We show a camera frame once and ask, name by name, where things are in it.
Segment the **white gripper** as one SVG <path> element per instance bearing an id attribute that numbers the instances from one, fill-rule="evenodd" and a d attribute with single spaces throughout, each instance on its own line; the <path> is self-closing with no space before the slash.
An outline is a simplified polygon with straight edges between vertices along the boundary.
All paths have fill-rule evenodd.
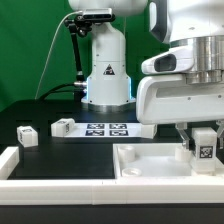
<path id="1" fill-rule="evenodd" d="M 189 149 L 187 122 L 218 120 L 219 148 L 224 149 L 224 49 L 178 46 L 142 63 L 146 75 L 137 90 L 137 120 L 175 124 Z"/>

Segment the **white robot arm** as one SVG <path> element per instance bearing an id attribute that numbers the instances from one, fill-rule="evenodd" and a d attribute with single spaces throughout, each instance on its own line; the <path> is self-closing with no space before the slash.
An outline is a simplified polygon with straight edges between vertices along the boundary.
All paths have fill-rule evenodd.
<path id="1" fill-rule="evenodd" d="M 68 0 L 93 24 L 92 73 L 84 102 L 95 108 L 120 106 L 130 94 L 125 39 L 112 28 L 115 16 L 149 9 L 150 33 L 170 48 L 141 64 L 137 120 L 174 124 L 185 141 L 191 122 L 215 121 L 224 139 L 224 0 Z"/>

